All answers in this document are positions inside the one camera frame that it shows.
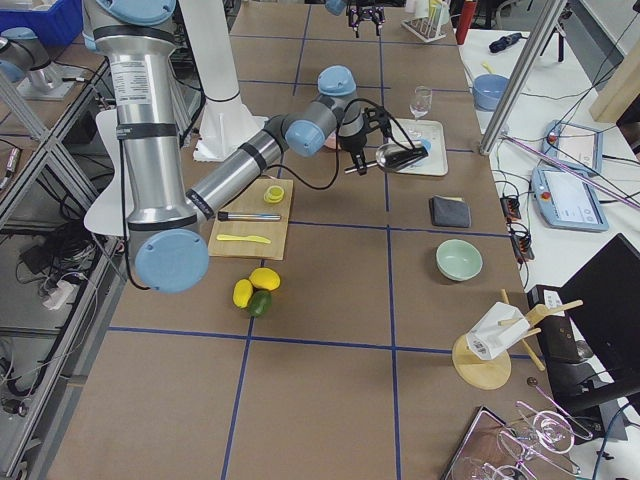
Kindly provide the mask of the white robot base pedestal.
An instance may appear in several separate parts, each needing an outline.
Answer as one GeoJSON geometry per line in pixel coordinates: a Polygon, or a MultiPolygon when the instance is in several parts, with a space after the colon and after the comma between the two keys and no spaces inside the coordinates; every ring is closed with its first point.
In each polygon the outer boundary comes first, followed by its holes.
{"type": "Polygon", "coordinates": [[[194,159],[221,162],[266,119],[253,115],[241,98],[223,3],[185,0],[179,6],[205,97],[194,159]]]}

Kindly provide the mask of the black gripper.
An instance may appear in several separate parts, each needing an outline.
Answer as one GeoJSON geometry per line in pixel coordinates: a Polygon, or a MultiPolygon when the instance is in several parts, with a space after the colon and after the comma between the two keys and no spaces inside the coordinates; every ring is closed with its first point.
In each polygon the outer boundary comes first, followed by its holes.
{"type": "Polygon", "coordinates": [[[376,36],[381,36],[383,24],[385,23],[385,12],[383,6],[378,5],[351,5],[346,9],[348,25],[353,29],[355,37],[360,38],[359,25],[363,21],[371,21],[375,25],[376,36]]]}
{"type": "MultiPolygon", "coordinates": [[[[351,156],[355,171],[359,175],[367,173],[364,148],[368,135],[380,130],[390,137],[391,117],[381,106],[358,107],[355,113],[344,119],[344,150],[351,156]]],[[[383,155],[382,168],[387,172],[397,173],[415,164],[427,156],[425,150],[402,150],[383,155]]]]}

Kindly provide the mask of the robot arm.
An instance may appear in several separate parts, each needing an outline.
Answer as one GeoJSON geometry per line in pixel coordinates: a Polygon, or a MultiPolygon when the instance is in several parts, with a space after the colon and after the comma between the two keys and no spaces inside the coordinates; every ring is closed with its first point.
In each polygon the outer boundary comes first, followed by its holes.
{"type": "Polygon", "coordinates": [[[316,98],[301,113],[259,122],[243,104],[225,10],[219,1],[86,1],[87,45],[108,61],[115,92],[122,164],[120,213],[127,271],[140,289],[177,293],[196,285],[209,265],[199,225],[212,219],[287,151],[309,157],[329,137],[366,170],[368,135],[391,137],[399,122],[361,98],[351,71],[330,66],[316,98]],[[170,94],[170,57],[181,17],[206,99],[223,122],[217,139],[230,154],[194,187],[182,176],[181,142],[170,94]]]}
{"type": "Polygon", "coordinates": [[[325,8],[335,16],[345,14],[348,26],[356,38],[360,37],[361,23],[371,22],[379,36],[386,22],[384,7],[374,0],[327,0],[325,8]]]}

